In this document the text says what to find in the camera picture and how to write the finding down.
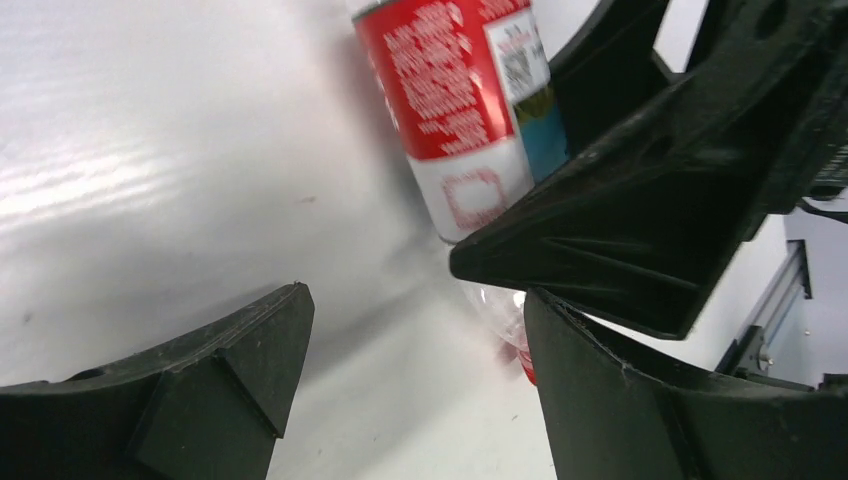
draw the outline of clear plastic bottle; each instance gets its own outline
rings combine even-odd
[[[461,282],[462,289],[480,317],[505,342],[515,347],[518,360],[530,382],[536,384],[536,372],[530,357],[527,332],[524,329],[526,293],[508,288]]]

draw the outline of spray can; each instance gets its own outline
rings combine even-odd
[[[354,24],[446,242],[567,161],[530,0],[378,1]]]

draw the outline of red label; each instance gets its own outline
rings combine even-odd
[[[483,27],[529,0],[397,0],[356,29],[407,153],[439,160],[513,134]]]

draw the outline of black plastic part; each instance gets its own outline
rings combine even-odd
[[[668,0],[601,0],[551,60],[572,154],[669,85],[667,67],[653,56],[667,8]]]
[[[605,11],[657,4],[617,0]],[[708,58],[637,110],[601,122],[595,110],[606,107],[565,101],[567,123],[612,128],[580,134],[598,139],[461,242],[454,275],[545,288],[642,333],[686,337],[739,244],[766,215],[794,208],[839,151],[829,139],[848,127],[848,2],[748,0],[720,16],[730,19]],[[631,56],[652,38],[641,32],[594,54],[648,62],[652,54]],[[574,75],[646,82],[640,69],[613,75],[606,61],[569,61],[594,58],[581,40],[553,62],[562,99]]]
[[[313,312],[289,285],[65,382],[0,388],[0,478],[264,479]]]
[[[848,390],[752,383],[668,357],[533,289],[525,322],[562,479],[842,480]]]

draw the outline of red and white can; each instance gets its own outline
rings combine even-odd
[[[533,188],[513,106],[545,88],[550,71],[529,0],[390,0],[354,23],[445,241],[459,242]],[[518,58],[516,77],[498,52],[525,45],[538,52]]]

